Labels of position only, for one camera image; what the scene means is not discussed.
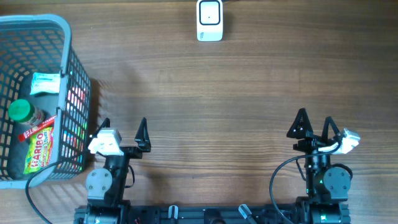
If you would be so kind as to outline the teal tissue packet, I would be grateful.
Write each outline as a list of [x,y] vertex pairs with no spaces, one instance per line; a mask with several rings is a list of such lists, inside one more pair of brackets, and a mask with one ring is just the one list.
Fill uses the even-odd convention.
[[59,93],[60,81],[60,74],[35,72],[32,76],[30,95],[39,93]]

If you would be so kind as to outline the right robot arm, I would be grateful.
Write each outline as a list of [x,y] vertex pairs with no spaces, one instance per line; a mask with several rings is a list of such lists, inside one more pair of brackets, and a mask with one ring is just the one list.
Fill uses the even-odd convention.
[[305,155],[307,195],[297,197],[292,214],[293,223],[349,223],[348,190],[352,170],[343,164],[332,164],[331,155],[347,154],[359,144],[360,136],[348,129],[339,130],[332,117],[325,119],[322,134],[313,133],[304,108],[299,109],[287,132],[298,140],[293,149]]

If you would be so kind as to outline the green lid jar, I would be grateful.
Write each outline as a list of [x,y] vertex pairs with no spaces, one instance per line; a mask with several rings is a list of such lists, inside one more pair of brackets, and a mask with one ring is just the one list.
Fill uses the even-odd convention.
[[7,112],[13,121],[28,126],[36,126],[45,118],[43,110],[25,99],[13,101]]

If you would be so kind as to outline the green Haribo candy bag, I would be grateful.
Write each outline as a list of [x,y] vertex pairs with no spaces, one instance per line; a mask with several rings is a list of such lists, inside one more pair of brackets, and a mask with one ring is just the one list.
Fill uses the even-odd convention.
[[53,149],[53,127],[44,128],[30,137],[23,174],[31,174],[50,164]]

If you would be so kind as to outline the red stick sachet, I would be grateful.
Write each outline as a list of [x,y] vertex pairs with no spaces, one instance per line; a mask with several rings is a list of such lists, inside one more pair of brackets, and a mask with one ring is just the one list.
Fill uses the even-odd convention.
[[24,131],[22,134],[18,135],[18,140],[20,142],[23,142],[30,138],[32,135],[37,134],[39,131],[43,130],[44,128],[50,127],[54,124],[55,118],[57,115],[51,116],[49,119],[46,119],[45,121],[41,122],[37,126],[34,126],[27,131]]

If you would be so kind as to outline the grey plastic shopping basket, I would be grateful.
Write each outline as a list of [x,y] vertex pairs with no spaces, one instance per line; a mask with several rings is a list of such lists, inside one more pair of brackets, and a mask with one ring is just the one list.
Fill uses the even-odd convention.
[[[31,95],[35,72],[60,76],[59,92]],[[72,47],[68,22],[53,14],[1,17],[1,188],[35,187],[46,180],[68,180],[85,168],[91,82]],[[24,174],[29,142],[18,136],[28,126],[8,115],[11,103],[26,99],[55,117],[51,163],[36,177]]]

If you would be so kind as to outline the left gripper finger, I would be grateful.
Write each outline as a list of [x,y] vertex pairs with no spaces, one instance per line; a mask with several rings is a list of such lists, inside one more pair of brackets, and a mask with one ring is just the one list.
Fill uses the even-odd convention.
[[141,120],[134,140],[138,147],[150,147],[150,138],[147,130],[147,119],[145,117],[143,117]]
[[104,121],[102,122],[102,124],[99,126],[99,128],[90,135],[90,138],[96,138],[97,135],[99,134],[99,132],[103,129],[103,128],[109,128],[110,127],[110,119],[109,118],[105,118]]

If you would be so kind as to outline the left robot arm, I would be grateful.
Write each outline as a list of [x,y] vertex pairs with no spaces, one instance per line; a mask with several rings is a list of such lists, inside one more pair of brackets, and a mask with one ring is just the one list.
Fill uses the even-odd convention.
[[110,127],[106,118],[90,136],[88,150],[105,158],[102,168],[92,170],[86,177],[88,204],[75,210],[77,224],[122,224],[129,220],[131,202],[123,199],[124,190],[133,185],[126,183],[127,175],[134,174],[131,159],[142,159],[151,151],[147,120],[142,118],[134,141],[135,146],[121,146],[122,137],[116,128]]

